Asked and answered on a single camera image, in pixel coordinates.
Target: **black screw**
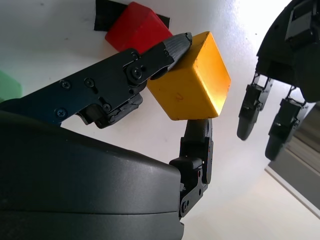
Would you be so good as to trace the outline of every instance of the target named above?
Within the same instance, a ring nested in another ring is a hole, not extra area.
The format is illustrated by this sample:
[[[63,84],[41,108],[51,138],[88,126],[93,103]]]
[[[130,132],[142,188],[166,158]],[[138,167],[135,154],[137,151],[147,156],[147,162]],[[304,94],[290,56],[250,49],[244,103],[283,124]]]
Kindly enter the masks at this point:
[[[133,60],[138,60],[138,54],[136,54],[135,52],[131,53],[131,56],[133,58]]]
[[[109,113],[111,111],[111,106],[106,103],[106,104],[103,104],[103,110],[106,112],[106,113]]]
[[[142,72],[139,68],[135,67],[131,70],[131,74],[135,79],[140,79],[142,77]]]
[[[71,83],[68,80],[61,80],[60,85],[67,90],[71,88]]]
[[[61,107],[55,111],[55,115],[58,119],[65,119],[67,118],[68,112],[63,107]]]
[[[184,202],[182,203],[182,213],[185,213],[185,212],[187,211],[187,209],[188,209],[188,205],[187,205],[187,203],[184,201]]]
[[[84,85],[86,85],[88,88],[93,88],[95,86],[95,81],[91,78],[86,78],[84,80]]]

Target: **red block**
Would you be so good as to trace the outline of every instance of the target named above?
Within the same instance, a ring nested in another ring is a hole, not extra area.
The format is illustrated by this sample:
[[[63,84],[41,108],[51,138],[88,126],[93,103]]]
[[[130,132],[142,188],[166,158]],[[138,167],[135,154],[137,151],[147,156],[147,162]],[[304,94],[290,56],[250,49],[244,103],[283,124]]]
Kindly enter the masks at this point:
[[[119,52],[134,48],[142,54],[171,36],[169,29],[154,11],[131,2],[110,28],[105,39]]]

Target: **black plastic casing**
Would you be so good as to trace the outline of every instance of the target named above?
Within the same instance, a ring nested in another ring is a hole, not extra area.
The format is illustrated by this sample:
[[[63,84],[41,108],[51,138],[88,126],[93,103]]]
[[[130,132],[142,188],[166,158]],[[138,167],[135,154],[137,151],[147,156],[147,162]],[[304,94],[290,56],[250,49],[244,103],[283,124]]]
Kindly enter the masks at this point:
[[[175,167],[0,111],[1,240],[180,240]]]

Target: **yellow wooden cube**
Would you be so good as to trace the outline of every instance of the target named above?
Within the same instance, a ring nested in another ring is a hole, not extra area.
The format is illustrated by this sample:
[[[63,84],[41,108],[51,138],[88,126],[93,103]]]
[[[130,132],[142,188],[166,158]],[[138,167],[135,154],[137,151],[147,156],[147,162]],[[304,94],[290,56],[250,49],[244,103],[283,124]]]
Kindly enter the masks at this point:
[[[170,72],[147,87],[172,120],[218,117],[230,77],[211,32],[193,37],[192,46]]]

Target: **green block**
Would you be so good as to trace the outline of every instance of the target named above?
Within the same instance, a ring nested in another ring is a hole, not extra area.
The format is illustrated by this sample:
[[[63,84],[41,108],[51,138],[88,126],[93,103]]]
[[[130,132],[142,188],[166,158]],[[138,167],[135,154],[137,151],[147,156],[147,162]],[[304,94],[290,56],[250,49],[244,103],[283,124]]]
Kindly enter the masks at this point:
[[[0,71],[0,103],[9,99],[22,97],[22,87],[19,82]]]

